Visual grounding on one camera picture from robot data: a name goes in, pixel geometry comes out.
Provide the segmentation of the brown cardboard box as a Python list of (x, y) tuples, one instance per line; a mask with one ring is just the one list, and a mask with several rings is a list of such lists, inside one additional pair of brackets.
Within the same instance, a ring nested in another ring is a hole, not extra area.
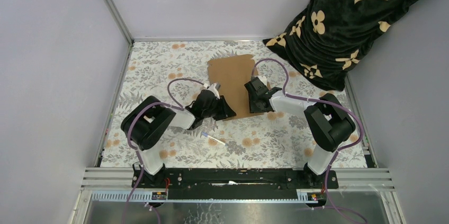
[(251, 80), (256, 61), (250, 54), (217, 58), (208, 61), (210, 83), (219, 83), (220, 95), (223, 95), (236, 116), (225, 121), (249, 118), (261, 115), (250, 113), (249, 97), (245, 84)]

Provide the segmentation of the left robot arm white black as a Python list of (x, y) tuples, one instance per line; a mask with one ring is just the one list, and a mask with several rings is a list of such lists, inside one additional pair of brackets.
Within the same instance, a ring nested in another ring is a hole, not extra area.
[(225, 97), (215, 90), (202, 90), (196, 100), (184, 108), (164, 103), (151, 95), (126, 116), (121, 130), (130, 147), (138, 153), (145, 170), (144, 181), (151, 187), (159, 187), (164, 182), (161, 171), (164, 163), (157, 144), (168, 127), (194, 130), (206, 118), (220, 121), (235, 116), (236, 112)]

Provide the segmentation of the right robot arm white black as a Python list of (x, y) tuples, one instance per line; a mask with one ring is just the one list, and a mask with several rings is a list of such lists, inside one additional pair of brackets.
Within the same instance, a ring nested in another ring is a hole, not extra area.
[(245, 88), (250, 113), (284, 112), (306, 119), (317, 145), (304, 167), (303, 179), (308, 187), (317, 188), (324, 182), (324, 172), (337, 149), (356, 130), (348, 109), (332, 94), (320, 99), (294, 96), (280, 87), (269, 89), (259, 77), (252, 78)]

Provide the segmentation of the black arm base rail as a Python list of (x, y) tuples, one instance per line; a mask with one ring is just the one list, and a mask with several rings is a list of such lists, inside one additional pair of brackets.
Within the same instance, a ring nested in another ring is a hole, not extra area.
[(291, 168), (231, 169), (231, 168), (163, 168), (155, 175), (133, 168), (132, 186), (139, 189), (215, 191), (234, 188), (240, 191), (307, 190), (323, 194), (326, 189), (338, 189), (334, 171), (315, 175), (308, 170)]

